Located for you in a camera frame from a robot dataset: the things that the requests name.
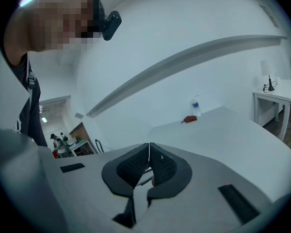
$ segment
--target black stand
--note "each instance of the black stand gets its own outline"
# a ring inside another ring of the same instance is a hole
[[[268,90],[269,91],[274,91],[274,88],[273,88],[273,86],[272,86],[272,81],[271,81],[271,77],[270,77],[270,75],[268,75],[268,81],[270,82],[270,84],[269,84],[269,87],[268,87]]]

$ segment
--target white cup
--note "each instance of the white cup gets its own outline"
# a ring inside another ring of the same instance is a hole
[[[277,84],[281,83],[281,79],[279,77],[275,77],[275,80],[276,80]]]

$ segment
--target water bottle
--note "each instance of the water bottle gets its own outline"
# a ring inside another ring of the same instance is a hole
[[[200,117],[202,113],[200,111],[199,104],[196,99],[192,100],[192,106],[193,106],[194,115],[197,117]]]

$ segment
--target black cable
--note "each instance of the black cable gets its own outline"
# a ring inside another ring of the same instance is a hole
[[[265,88],[267,88],[267,86],[269,86],[269,85],[270,85],[270,84],[264,85],[264,87],[263,87],[263,92],[264,92],[264,93],[269,93],[269,92],[271,92],[271,91],[265,91]]]

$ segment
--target white ceiling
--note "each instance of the white ceiling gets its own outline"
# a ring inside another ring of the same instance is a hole
[[[62,117],[63,108],[66,104],[66,100],[60,100],[42,105],[42,113],[40,118],[45,117],[47,121],[56,120]]]
[[[123,1],[125,0],[101,0],[101,3],[105,13],[108,14]],[[47,60],[48,63],[49,60],[53,60],[59,65],[73,65],[76,57],[81,52],[81,47],[80,44],[70,44],[69,48],[69,50],[51,50],[41,53],[31,52],[29,55],[31,65],[34,68],[37,62],[44,62],[44,60]]]

